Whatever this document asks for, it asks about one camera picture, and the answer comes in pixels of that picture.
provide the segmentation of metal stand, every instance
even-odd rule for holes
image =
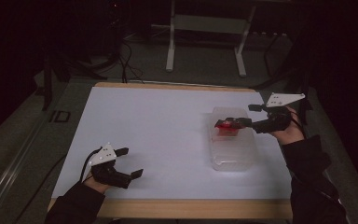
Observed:
[[[251,12],[246,20],[237,20],[175,14],[175,0],[172,0],[171,4],[171,29],[170,45],[168,48],[166,65],[167,72],[173,71],[173,60],[175,54],[174,31],[175,29],[181,29],[241,35],[241,42],[234,49],[234,53],[237,60],[240,77],[246,76],[245,65],[242,58],[242,50],[245,45],[246,37],[249,34],[251,22],[255,14],[255,6],[252,6]]]

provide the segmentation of transparent plastic container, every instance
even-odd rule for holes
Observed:
[[[246,171],[257,159],[254,133],[251,128],[239,129],[237,133],[219,132],[214,125],[226,118],[248,118],[243,108],[215,107],[209,117],[210,150],[212,165],[216,171]]]

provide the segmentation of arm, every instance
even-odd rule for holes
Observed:
[[[296,111],[289,109],[293,112],[293,119],[298,120]],[[336,188],[323,176],[331,161],[322,152],[320,137],[305,140],[293,122],[286,130],[271,134],[282,145],[287,167],[294,174],[291,195],[293,223],[347,223],[345,209],[338,203]]]
[[[110,186],[96,182],[92,177],[77,182],[48,211],[45,223],[92,223],[101,208],[104,193]]]

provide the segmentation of dark background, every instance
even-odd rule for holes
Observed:
[[[117,2],[125,5],[126,1]],[[169,24],[170,2],[132,0],[128,25],[148,38],[151,23]],[[201,7],[203,2],[183,1],[178,3],[177,10],[189,14],[197,11],[204,15],[217,13],[218,16],[243,17],[241,12],[246,8],[241,2],[233,1],[227,5],[227,1],[224,4],[207,1],[212,3],[206,10]],[[68,3],[63,0],[0,1],[0,124],[36,90],[33,76],[43,68],[46,37],[54,39],[61,35],[81,34],[73,25],[68,26],[71,29],[65,29],[68,23],[63,21],[70,22],[73,15],[68,12],[71,9]],[[286,65],[309,72],[310,85],[317,90],[321,104],[358,171],[358,1],[321,3],[327,7],[293,9],[285,4],[263,5],[255,14],[252,30],[268,34],[284,32],[293,39],[295,44]],[[84,13],[92,15],[100,9],[95,7]],[[95,31],[92,28],[96,26],[91,22],[89,31]],[[63,42],[58,46],[64,48],[64,40],[57,40],[60,41]],[[73,49],[83,48],[84,41],[79,40]]]

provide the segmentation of person's hand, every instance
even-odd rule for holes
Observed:
[[[287,106],[287,108],[290,110],[292,118],[299,123],[296,111],[289,106]],[[276,131],[270,134],[276,137],[281,145],[287,145],[304,139],[304,135],[301,132],[300,127],[298,127],[298,125],[294,122],[290,122],[289,127],[283,131]]]
[[[107,189],[111,188],[109,185],[101,184],[100,182],[96,181],[94,177],[92,177],[91,173],[87,175],[85,181],[83,181],[83,184],[89,188],[97,190],[101,194],[104,194]]]

